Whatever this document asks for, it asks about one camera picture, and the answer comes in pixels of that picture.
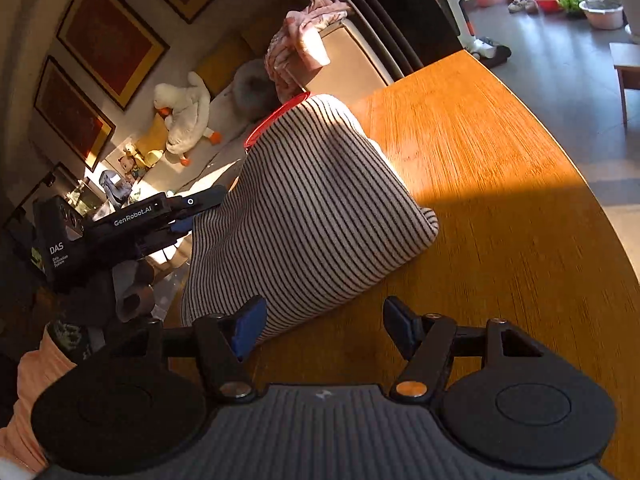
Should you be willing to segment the left hand in brown glove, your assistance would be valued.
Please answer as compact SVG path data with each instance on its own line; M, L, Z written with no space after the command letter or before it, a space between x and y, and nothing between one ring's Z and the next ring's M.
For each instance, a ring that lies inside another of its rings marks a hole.
M144 259L125 261L80 278L58 295L58 313L47 333L74 363L88 359L155 307L154 268Z

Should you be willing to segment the orange sleeve forearm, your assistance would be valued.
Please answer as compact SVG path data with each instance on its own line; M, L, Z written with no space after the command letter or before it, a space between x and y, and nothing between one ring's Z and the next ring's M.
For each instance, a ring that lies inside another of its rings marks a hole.
M1 428L1 478L33 479L47 460L32 431L35 402L50 385L75 367L46 327L39 348L27 352L17 367L17 401L9 423Z

